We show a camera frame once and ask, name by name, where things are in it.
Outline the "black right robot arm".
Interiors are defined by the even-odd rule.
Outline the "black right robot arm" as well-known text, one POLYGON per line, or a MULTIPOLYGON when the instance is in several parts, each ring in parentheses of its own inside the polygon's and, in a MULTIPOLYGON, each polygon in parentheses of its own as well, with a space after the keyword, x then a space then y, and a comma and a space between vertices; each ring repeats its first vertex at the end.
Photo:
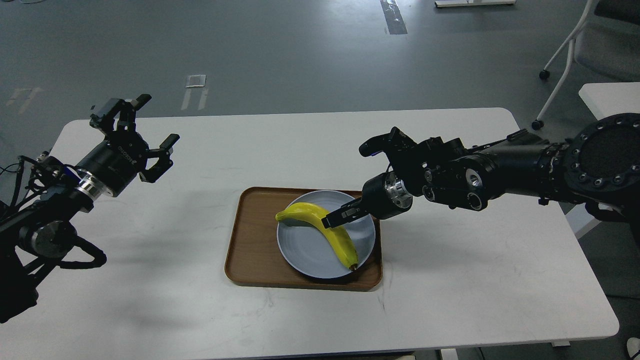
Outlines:
POLYGON ((574 138, 550 142, 526 129, 465 148, 459 138, 416 142, 398 127, 359 146, 362 157, 384 153, 389 167, 368 180, 361 197, 322 218, 324 228, 367 215, 386 220, 414 198, 452 209, 484 210, 503 194, 584 204, 603 222, 627 223, 639 240, 640 116, 624 112, 590 123, 574 138))

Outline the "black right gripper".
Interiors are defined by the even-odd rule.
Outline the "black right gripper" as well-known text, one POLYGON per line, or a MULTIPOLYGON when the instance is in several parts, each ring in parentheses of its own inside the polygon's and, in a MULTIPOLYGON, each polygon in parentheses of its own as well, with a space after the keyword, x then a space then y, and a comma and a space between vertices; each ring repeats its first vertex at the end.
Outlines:
POLYGON ((334 229, 368 215, 386 220, 409 211, 413 198, 395 173, 380 173, 365 182, 361 197, 329 212, 321 219, 321 223, 325 229, 334 229))

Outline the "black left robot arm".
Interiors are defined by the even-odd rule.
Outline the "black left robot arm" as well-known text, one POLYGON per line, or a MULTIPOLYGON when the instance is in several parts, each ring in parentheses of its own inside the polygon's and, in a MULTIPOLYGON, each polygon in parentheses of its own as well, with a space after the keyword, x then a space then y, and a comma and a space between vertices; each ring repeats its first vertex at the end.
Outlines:
POLYGON ((55 268, 102 267, 105 253, 80 237, 71 219, 88 213, 100 196, 116 198, 135 177, 154 183, 173 166, 179 135, 171 133, 151 149, 137 132, 137 112, 151 100, 110 99, 90 116, 101 141, 76 165, 48 151, 18 158, 14 194, 1 204, 0 318, 4 324, 37 305, 37 287, 55 268))

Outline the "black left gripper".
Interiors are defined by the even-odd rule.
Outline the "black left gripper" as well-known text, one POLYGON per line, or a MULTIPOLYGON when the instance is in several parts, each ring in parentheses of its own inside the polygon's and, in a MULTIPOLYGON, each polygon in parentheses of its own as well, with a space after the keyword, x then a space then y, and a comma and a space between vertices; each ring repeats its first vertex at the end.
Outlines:
POLYGON ((119 196, 138 173, 142 182, 155 183, 174 164, 170 156, 178 134, 169 134, 158 148, 150 149, 137 132, 137 111, 151 98, 146 93, 133 100, 111 98, 90 115, 89 125, 103 134, 103 141, 77 167, 102 182, 111 198, 119 196), (147 160, 153 158, 156 163, 147 169, 147 160))

